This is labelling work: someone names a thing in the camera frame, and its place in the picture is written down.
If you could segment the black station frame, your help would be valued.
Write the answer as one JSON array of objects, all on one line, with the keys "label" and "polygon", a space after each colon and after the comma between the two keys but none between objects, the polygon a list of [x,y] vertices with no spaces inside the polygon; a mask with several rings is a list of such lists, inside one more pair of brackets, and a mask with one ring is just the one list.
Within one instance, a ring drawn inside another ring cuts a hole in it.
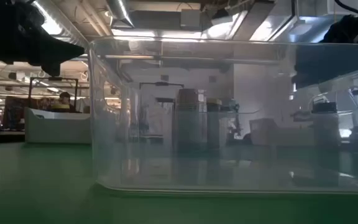
[{"label": "black station frame", "polygon": [[142,96],[147,99],[154,99],[159,103],[174,103],[175,97],[180,89],[183,89],[183,84],[169,83],[169,82],[141,82],[139,83],[139,90]]}]

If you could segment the round silver ventilation duct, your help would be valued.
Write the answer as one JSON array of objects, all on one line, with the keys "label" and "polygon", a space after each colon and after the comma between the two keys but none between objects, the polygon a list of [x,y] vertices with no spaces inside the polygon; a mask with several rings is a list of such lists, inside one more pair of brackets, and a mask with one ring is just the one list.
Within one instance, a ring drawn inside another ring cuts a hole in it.
[{"label": "round silver ventilation duct", "polygon": [[106,0],[108,9],[111,14],[119,21],[133,28],[134,25],[129,17],[129,10],[127,8],[126,0]]}]

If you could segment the long gray metal pipe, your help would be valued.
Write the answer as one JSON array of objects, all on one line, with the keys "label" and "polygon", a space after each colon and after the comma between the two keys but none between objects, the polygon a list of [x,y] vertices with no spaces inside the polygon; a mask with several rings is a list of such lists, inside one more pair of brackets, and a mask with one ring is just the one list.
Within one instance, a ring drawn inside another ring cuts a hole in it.
[{"label": "long gray metal pipe", "polygon": [[163,55],[107,55],[108,59],[133,59],[133,60],[199,60],[204,62],[225,62],[240,64],[256,64],[256,65],[276,65],[278,60],[249,60],[249,59],[233,59],[233,58],[207,58],[207,57],[179,57],[179,56],[163,56]]}]

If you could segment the gray metal junction box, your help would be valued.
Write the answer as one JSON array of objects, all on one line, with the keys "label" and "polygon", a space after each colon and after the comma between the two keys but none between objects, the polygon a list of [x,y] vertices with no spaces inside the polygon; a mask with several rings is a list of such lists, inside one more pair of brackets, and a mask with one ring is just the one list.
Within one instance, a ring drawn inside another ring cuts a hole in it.
[{"label": "gray metal junction box", "polygon": [[199,30],[200,10],[182,9],[180,14],[180,27],[185,30]]}]

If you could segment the green table mat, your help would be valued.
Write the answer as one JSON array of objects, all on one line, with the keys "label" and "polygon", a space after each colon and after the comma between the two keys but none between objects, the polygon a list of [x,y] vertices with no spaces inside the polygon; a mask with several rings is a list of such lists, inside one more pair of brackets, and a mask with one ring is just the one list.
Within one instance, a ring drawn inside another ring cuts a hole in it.
[{"label": "green table mat", "polygon": [[0,224],[358,224],[358,194],[124,192],[88,146],[0,144]]}]

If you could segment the person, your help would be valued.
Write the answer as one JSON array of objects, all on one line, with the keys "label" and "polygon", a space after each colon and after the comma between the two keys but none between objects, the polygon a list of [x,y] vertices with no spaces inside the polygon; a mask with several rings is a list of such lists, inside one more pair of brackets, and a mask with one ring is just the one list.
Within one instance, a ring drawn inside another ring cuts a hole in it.
[{"label": "person", "polygon": [[75,107],[70,103],[70,94],[63,92],[58,101],[51,105],[51,110],[57,113],[76,113]]}]

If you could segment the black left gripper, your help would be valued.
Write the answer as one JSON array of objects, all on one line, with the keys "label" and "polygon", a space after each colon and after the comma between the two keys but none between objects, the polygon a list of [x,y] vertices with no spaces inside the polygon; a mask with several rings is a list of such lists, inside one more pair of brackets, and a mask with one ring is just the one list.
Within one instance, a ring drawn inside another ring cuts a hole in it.
[{"label": "black left gripper", "polygon": [[61,63],[84,54],[85,49],[45,32],[45,18],[32,2],[0,0],[0,61],[41,64],[45,73],[59,77]]}]

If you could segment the large cork-lid spice jar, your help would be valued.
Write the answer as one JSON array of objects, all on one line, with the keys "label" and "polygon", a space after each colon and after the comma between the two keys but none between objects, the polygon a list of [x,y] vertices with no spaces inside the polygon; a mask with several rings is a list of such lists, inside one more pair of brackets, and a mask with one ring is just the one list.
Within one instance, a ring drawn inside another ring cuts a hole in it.
[{"label": "large cork-lid spice jar", "polygon": [[207,138],[207,106],[204,90],[179,89],[175,106],[177,151],[204,151]]}]

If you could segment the rectangular silver air duct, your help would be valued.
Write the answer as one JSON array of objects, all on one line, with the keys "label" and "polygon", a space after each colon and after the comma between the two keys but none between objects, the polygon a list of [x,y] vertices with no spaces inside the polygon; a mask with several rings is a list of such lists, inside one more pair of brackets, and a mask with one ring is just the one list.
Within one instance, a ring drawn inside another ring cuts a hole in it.
[{"label": "rectangular silver air duct", "polygon": [[256,0],[258,7],[267,4],[256,22],[250,41],[319,42],[329,27],[346,15],[335,0]]}]

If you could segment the yellow-lid spice jar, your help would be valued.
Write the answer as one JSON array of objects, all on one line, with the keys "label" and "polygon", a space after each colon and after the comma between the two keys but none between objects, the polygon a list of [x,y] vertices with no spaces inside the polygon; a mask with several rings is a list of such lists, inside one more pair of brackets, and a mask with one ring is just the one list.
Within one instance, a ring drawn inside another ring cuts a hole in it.
[{"label": "yellow-lid spice jar", "polygon": [[208,126],[208,148],[219,148],[220,123],[219,115],[221,110],[221,100],[217,98],[207,99],[207,126]]}]

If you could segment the fluorescent light panel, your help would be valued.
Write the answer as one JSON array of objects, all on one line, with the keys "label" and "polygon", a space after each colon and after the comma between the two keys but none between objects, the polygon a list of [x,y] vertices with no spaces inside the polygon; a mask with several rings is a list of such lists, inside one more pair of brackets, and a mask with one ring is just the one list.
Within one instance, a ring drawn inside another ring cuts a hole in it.
[{"label": "fluorescent light panel", "polygon": [[207,35],[202,32],[174,30],[136,30],[112,29],[117,40],[129,41],[163,41],[163,42],[202,42]]}]

